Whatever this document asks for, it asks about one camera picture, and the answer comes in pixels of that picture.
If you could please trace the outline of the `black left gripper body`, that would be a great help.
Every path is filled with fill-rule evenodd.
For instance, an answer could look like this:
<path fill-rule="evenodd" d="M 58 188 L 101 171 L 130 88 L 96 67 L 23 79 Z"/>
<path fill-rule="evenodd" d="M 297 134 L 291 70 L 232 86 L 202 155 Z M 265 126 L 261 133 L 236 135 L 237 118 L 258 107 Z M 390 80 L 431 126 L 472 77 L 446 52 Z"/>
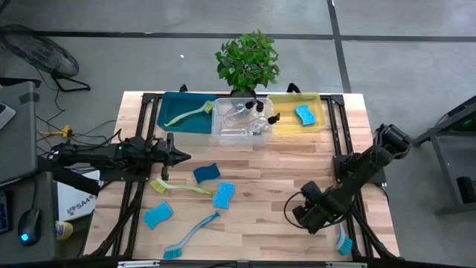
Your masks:
<path fill-rule="evenodd" d="M 173 148 L 174 136 L 172 133 L 168 133 L 166 138 L 156 138 L 153 136 L 150 141 L 150 153 L 152 157 L 151 162 L 162 163 L 161 179 L 169 179 L 169 168 L 173 166 Z"/>

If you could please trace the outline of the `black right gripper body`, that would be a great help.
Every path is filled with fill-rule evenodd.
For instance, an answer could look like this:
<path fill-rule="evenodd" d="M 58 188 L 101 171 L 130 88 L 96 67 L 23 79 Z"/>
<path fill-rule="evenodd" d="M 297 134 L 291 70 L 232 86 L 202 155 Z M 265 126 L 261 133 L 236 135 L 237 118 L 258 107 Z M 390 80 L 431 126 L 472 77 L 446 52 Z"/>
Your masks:
<path fill-rule="evenodd" d="M 321 197 L 311 197 L 301 193 L 304 197 L 304 204 L 293 209 L 293 215 L 299 225 L 306 229 L 311 235 L 317 233 L 326 224 L 333 223 L 337 216 Z"/>

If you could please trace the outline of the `dark blue sponge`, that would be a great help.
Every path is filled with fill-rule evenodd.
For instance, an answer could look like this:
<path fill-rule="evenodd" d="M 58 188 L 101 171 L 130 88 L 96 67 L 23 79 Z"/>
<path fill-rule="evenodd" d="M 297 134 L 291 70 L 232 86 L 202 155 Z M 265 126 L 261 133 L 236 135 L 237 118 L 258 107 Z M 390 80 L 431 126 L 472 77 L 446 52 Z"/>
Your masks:
<path fill-rule="evenodd" d="M 208 166 L 198 167 L 193 171 L 196 182 L 200 185 L 208 180 L 215 180 L 221 176 L 219 168 L 216 163 Z"/>

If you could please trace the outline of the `yellow-green dish brush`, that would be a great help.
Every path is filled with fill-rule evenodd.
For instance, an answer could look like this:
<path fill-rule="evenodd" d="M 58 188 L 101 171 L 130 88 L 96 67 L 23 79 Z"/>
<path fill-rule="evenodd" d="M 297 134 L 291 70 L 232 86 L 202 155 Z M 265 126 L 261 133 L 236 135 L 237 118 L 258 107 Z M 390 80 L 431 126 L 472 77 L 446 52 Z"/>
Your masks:
<path fill-rule="evenodd" d="M 180 115 L 176 116 L 174 119 L 172 119 L 171 121 L 169 121 L 168 123 L 166 123 L 164 126 L 166 126 L 166 127 L 172 126 L 172 125 L 178 123 L 180 120 L 182 120 L 182 119 L 184 119 L 184 118 L 186 118 L 190 115 L 195 115 L 195 114 L 200 113 L 200 112 L 205 112 L 207 114 L 210 114 L 212 112 L 212 110 L 213 110 L 213 101 L 207 100 L 200 108 L 189 111 L 189 112 L 186 112 L 186 113 L 183 113 L 183 114 L 180 114 Z"/>
<path fill-rule="evenodd" d="M 199 187 L 190 186 L 190 185 L 170 185 L 162 179 L 155 179 L 150 182 L 150 185 L 152 186 L 154 190 L 156 190 L 160 194 L 164 194 L 166 190 L 189 190 L 189 191 L 194 191 L 198 194 L 202 194 L 208 197 L 213 196 L 212 191 L 206 190 L 204 188 L 199 188 Z"/>

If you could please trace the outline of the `blue dish brush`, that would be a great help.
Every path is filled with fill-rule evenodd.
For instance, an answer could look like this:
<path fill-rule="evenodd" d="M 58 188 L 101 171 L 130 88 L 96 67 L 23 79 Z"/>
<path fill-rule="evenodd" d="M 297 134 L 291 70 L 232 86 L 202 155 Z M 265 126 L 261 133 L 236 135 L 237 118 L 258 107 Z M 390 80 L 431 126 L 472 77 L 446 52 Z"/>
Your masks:
<path fill-rule="evenodd" d="M 215 220 L 217 217 L 220 216 L 220 213 L 218 211 L 215 211 L 214 214 L 206 217 L 199 223 L 197 223 L 188 233 L 187 235 L 177 244 L 174 245 L 169 245 L 164 249 L 164 254 L 163 254 L 163 259 L 174 259 L 178 258 L 182 255 L 182 248 L 185 246 L 185 244 L 191 239 L 191 237 L 202 227 L 206 226 L 213 220 Z"/>
<path fill-rule="evenodd" d="M 339 223 L 338 226 L 339 230 L 339 238 L 336 242 L 335 249 L 338 251 L 338 253 L 342 256 L 346 256 L 350 254 L 352 247 L 353 247 L 353 241 L 348 238 L 346 235 L 346 232 L 344 230 L 344 226 L 342 223 Z"/>

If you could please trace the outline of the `light blue sponge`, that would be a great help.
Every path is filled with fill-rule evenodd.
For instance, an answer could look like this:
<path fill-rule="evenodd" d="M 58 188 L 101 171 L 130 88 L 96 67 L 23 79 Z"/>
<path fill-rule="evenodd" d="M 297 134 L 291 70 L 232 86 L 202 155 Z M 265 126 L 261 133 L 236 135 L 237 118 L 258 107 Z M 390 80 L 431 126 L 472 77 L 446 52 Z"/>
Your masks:
<path fill-rule="evenodd" d="M 303 126 L 309 126 L 316 123 L 316 118 L 307 104 L 296 106 L 295 113 L 301 120 Z"/>
<path fill-rule="evenodd" d="M 230 182 L 220 182 L 218 191 L 213 197 L 213 206 L 215 208 L 229 209 L 230 201 L 234 195 L 235 186 Z"/>
<path fill-rule="evenodd" d="M 168 220 L 173 215 L 173 210 L 162 201 L 160 205 L 144 213 L 143 220 L 150 229 L 154 229 L 159 223 Z"/>

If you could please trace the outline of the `clear pump bottle black top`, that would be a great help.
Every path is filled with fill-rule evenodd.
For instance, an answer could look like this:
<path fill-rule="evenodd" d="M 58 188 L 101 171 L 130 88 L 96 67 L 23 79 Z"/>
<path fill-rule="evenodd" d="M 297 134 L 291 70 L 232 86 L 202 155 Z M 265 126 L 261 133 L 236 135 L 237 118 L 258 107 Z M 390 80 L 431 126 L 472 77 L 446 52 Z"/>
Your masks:
<path fill-rule="evenodd" d="M 264 104 L 262 101 L 257 100 L 256 104 L 251 108 L 248 117 L 243 122 L 247 127 L 251 127 L 255 124 L 259 118 L 264 116 Z"/>
<path fill-rule="evenodd" d="M 249 129 L 246 127 L 229 127 L 229 128 L 221 129 L 219 131 L 219 135 L 222 137 L 225 137 L 225 136 L 244 137 L 244 136 L 261 135 L 261 129 Z"/>
<path fill-rule="evenodd" d="M 231 119 L 241 119 L 249 115 L 250 111 L 254 107 L 255 102 L 253 100 L 247 102 L 236 102 L 232 103 L 232 107 L 225 113 L 225 118 Z"/>
<path fill-rule="evenodd" d="M 272 115 L 268 118 L 261 117 L 252 125 L 252 129 L 261 129 L 261 135 L 268 135 L 272 132 L 272 126 L 280 120 L 280 113 Z"/>

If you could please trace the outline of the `teal plastic bin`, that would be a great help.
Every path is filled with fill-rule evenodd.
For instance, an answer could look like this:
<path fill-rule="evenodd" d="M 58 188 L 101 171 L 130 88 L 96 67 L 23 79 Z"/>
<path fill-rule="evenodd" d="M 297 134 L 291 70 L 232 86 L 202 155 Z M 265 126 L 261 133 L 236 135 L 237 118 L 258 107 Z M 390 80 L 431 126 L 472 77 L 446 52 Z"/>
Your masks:
<path fill-rule="evenodd" d="M 206 101 L 215 101 L 214 94 L 165 92 L 161 100 L 157 125 L 167 132 L 211 134 L 212 114 L 200 112 L 166 127 L 176 116 L 200 108 Z"/>

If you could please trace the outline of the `clear plastic bin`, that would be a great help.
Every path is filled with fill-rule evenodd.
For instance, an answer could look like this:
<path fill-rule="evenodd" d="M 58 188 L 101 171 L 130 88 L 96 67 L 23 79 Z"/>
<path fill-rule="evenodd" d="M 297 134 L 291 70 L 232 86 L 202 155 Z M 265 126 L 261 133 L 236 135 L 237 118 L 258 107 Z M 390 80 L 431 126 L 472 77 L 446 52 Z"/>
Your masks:
<path fill-rule="evenodd" d="M 254 136 L 225 136 L 222 137 L 219 135 L 219 131 L 223 128 L 229 127 L 247 127 L 244 125 L 244 121 L 248 117 L 245 116 L 241 119 L 231 119 L 225 118 L 225 113 L 232 107 L 232 103 L 236 102 L 247 102 L 247 101 L 262 101 L 264 104 L 264 117 L 268 118 L 274 113 L 273 103 L 268 98 L 218 98 L 214 101 L 213 111 L 212 111 L 212 130 L 211 134 L 219 140 L 223 145 L 255 145 L 255 144 L 265 144 L 273 135 L 274 135 L 274 125 L 272 126 L 272 132 L 268 135 L 254 135 Z"/>

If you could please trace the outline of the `black diagonal beam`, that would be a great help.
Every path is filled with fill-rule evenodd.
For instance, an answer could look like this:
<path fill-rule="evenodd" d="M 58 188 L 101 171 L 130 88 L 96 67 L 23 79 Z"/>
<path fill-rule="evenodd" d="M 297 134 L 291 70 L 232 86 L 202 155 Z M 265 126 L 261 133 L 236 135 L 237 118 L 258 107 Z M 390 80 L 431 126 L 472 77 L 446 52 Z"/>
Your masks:
<path fill-rule="evenodd" d="M 100 186 L 95 180 L 89 179 L 82 174 L 75 173 L 55 162 L 42 158 L 41 156 L 37 157 L 37 171 L 39 173 L 50 172 L 55 181 L 69 185 L 79 191 L 86 192 L 87 194 L 97 196 L 100 192 Z"/>

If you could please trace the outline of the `white cardboard box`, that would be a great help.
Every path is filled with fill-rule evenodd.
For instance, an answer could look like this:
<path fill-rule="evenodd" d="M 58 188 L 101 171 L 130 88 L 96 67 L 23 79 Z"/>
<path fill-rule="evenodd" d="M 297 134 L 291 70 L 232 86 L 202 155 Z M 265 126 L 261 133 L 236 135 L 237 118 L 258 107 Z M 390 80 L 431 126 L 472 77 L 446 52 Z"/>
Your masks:
<path fill-rule="evenodd" d="M 57 183 L 59 221 L 71 221 L 93 212 L 97 197 L 61 182 Z"/>

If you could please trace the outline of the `yellow plastic bin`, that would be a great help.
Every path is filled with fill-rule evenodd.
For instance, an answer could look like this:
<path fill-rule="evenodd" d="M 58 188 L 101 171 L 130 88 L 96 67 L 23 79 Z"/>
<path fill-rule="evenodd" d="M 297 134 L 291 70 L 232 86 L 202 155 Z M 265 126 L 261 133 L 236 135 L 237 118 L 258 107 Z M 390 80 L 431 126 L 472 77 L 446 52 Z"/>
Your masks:
<path fill-rule="evenodd" d="M 321 96 L 318 93 L 288 93 L 269 95 L 274 113 L 280 113 L 280 120 L 275 124 L 275 135 L 318 132 L 326 125 Z M 295 107 L 307 104 L 316 118 L 316 123 L 303 126 L 295 113 Z"/>

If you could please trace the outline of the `green plant in black pot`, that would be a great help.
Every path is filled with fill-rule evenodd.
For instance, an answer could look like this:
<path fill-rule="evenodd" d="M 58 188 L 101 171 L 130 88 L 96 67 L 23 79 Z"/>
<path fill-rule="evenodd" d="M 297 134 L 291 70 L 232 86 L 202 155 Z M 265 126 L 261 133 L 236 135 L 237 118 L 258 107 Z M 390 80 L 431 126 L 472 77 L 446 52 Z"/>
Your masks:
<path fill-rule="evenodd" d="M 280 75 L 274 39 L 260 30 L 229 39 L 214 56 L 219 79 L 226 81 L 234 98 L 254 98 L 258 86 L 275 84 Z"/>

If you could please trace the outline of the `dark grey desk top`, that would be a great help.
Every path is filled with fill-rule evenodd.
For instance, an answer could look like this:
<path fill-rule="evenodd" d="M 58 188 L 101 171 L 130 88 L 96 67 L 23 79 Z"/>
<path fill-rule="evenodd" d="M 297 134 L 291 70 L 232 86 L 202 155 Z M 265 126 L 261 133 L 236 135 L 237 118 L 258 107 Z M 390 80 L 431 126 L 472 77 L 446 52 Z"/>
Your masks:
<path fill-rule="evenodd" d="M 21 179 L 0 187 L 0 191 L 11 194 L 12 229 L 0 235 L 0 265 L 52 261 L 58 257 L 59 250 L 55 235 L 55 222 L 58 219 L 57 185 L 49 173 Z M 18 239 L 17 226 L 26 211 L 41 210 L 42 235 L 33 246 L 22 246 Z"/>

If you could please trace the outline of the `black floor fan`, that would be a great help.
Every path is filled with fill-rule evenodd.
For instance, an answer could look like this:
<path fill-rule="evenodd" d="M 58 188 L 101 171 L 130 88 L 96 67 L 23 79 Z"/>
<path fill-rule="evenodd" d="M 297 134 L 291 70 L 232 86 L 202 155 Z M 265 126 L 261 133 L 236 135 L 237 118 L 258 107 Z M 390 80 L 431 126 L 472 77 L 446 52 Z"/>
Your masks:
<path fill-rule="evenodd" d="M 50 74 L 61 92 L 90 91 L 87 83 L 73 79 L 79 74 L 79 63 L 62 46 L 23 25 L 0 26 L 0 43 L 34 68 Z"/>

